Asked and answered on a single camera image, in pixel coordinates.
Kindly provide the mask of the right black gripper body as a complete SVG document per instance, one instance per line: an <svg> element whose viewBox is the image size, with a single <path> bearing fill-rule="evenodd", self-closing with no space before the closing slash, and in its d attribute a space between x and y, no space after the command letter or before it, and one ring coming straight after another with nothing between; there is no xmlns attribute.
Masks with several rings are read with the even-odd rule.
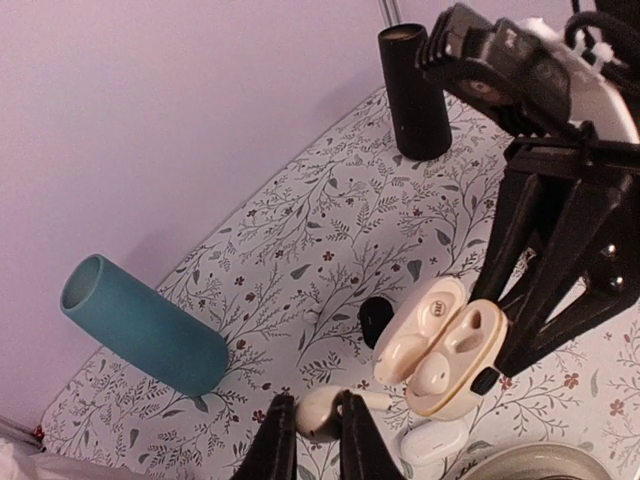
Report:
<svg viewBox="0 0 640 480"><path fill-rule="evenodd" d="M639 297L639 148L518 138L505 152L502 308L514 330L589 330Z"/></svg>

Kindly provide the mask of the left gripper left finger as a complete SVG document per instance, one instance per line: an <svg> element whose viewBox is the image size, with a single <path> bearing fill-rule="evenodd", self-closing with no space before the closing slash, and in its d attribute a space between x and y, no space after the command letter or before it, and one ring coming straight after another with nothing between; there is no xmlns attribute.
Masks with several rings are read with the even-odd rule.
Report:
<svg viewBox="0 0 640 480"><path fill-rule="evenodd" d="M271 401L234 480L293 480L297 478L295 399L278 394Z"/></svg>

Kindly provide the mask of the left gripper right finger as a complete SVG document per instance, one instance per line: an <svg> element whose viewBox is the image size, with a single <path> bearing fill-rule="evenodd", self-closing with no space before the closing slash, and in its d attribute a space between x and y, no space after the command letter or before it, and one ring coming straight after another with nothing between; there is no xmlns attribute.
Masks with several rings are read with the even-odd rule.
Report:
<svg viewBox="0 0 640 480"><path fill-rule="evenodd" d="M396 466L362 396L340 394L340 478L346 480L399 479Z"/></svg>

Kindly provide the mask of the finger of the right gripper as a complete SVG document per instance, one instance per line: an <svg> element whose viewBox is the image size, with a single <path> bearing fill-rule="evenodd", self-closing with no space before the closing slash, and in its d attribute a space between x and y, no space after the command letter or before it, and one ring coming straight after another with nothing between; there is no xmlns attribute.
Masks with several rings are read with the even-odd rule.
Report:
<svg viewBox="0 0 640 480"><path fill-rule="evenodd" d="M484 263L472 290L473 300L500 298L533 231L534 211L542 190L537 174L505 171Z"/></svg>
<svg viewBox="0 0 640 480"><path fill-rule="evenodd" d="M635 303L635 179L578 181L552 224L497 357L508 377Z"/></svg>

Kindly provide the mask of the cream earbud case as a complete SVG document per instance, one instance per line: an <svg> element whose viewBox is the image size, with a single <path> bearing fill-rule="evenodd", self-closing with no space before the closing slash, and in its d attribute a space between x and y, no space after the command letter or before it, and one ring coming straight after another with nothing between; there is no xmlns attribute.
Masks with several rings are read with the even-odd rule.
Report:
<svg viewBox="0 0 640 480"><path fill-rule="evenodd" d="M420 416L459 419L480 403L472 384L494 366L507 331L500 307L471 301L460 280L440 277L415 290L378 338L374 378L404 383L406 402Z"/></svg>

